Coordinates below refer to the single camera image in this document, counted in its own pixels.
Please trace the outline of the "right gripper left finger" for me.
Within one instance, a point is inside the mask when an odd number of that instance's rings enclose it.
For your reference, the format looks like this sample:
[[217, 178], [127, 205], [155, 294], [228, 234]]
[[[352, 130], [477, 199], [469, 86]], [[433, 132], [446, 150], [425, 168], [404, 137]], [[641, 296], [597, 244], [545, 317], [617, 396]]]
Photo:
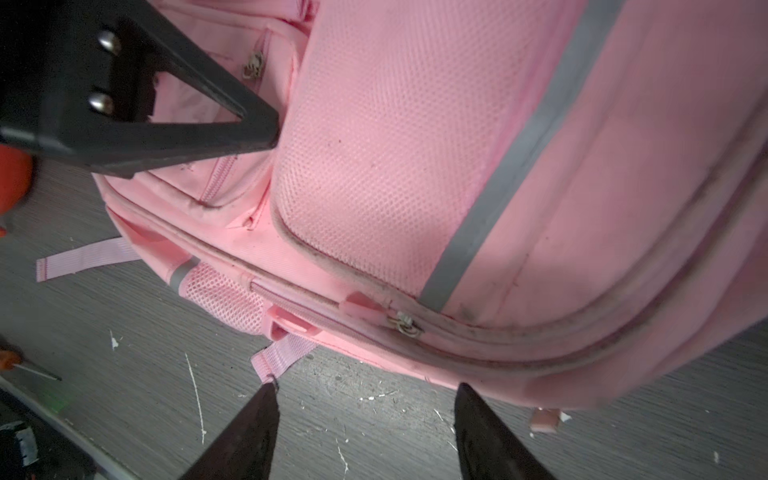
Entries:
[[197, 461], [183, 480], [267, 480], [278, 438], [278, 387], [265, 382]]

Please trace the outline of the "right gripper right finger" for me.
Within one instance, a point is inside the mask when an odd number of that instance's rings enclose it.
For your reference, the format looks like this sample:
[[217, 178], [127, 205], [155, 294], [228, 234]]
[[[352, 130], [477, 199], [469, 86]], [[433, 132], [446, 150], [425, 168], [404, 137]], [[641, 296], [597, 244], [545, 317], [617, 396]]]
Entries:
[[457, 389], [454, 413], [464, 480], [555, 480], [467, 383], [461, 383]]

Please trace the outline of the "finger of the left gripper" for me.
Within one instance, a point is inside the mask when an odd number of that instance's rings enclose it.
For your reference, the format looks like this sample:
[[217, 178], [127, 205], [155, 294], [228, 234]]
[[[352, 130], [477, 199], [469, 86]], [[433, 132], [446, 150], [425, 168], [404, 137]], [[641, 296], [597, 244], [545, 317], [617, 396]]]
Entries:
[[[234, 115], [153, 123], [154, 79], [168, 73]], [[146, 1], [5, 1], [1, 141], [122, 178], [200, 159], [264, 151], [275, 109]]]

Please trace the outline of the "pink student backpack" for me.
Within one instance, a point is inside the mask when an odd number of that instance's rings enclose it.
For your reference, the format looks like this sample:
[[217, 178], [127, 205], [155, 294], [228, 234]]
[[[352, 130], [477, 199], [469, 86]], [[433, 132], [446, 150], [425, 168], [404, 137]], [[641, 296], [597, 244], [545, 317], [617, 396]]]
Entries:
[[269, 339], [589, 408], [767, 315], [763, 1], [159, 1], [280, 115], [271, 151], [96, 175], [142, 260]]

